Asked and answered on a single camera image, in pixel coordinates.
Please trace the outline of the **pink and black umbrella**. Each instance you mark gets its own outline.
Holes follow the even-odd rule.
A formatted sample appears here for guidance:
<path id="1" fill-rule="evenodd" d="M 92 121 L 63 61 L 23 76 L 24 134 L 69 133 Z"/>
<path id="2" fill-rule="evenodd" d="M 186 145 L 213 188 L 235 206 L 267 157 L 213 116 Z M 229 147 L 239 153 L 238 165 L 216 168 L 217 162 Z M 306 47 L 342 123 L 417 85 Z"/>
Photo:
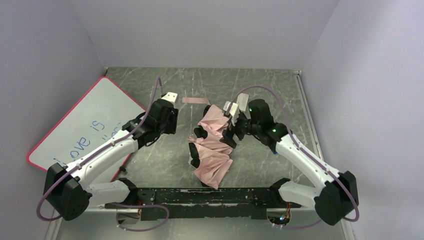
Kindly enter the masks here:
<path id="1" fill-rule="evenodd" d="M 222 142 L 228 126 L 229 118 L 224 116 L 223 110 L 214 104 L 207 105 L 202 119 L 193 129 L 195 137 L 187 138 L 191 156 L 189 164 L 194 167 L 194 175 L 203 186 L 215 190 L 233 163 L 230 158 L 233 148 Z"/>

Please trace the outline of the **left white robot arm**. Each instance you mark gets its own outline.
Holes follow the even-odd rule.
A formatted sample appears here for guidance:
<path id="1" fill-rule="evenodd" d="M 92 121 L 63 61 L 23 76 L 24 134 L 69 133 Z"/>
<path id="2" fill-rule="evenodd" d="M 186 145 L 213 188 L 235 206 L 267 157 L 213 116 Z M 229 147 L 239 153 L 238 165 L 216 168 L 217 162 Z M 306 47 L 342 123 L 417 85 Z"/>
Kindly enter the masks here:
<path id="1" fill-rule="evenodd" d="M 163 134 L 175 134 L 178 109 L 177 93 L 168 92 L 155 100 L 146 112 L 122 126 L 110 140 L 94 151 L 65 166 L 53 164 L 46 174 L 43 198 L 36 213 L 41 220 L 41 206 L 48 201 L 58 212 L 57 219 L 79 217 L 86 209 L 114 204 L 133 206 L 140 203 L 139 189 L 126 178 L 113 182 L 94 180 L 124 157 L 151 146 Z"/>

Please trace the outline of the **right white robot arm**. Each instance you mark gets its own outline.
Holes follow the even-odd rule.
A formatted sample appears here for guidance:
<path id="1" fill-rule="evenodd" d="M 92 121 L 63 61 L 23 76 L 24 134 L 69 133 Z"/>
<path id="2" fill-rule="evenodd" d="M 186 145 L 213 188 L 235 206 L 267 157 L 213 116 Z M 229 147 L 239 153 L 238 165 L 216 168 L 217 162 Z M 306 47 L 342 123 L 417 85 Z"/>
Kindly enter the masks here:
<path id="1" fill-rule="evenodd" d="M 235 147 L 234 136 L 239 140 L 252 136 L 274 154 L 289 160 L 312 183 L 306 186 L 285 178 L 275 184 L 284 202 L 314 209 L 320 220 L 330 226 L 346 220 L 349 213 L 358 212 L 357 179 L 350 171 L 341 172 L 319 159 L 286 125 L 274 121 L 263 99 L 252 100 L 244 107 L 250 117 L 238 104 L 225 103 L 224 116 L 229 117 L 229 126 L 222 140 Z"/>

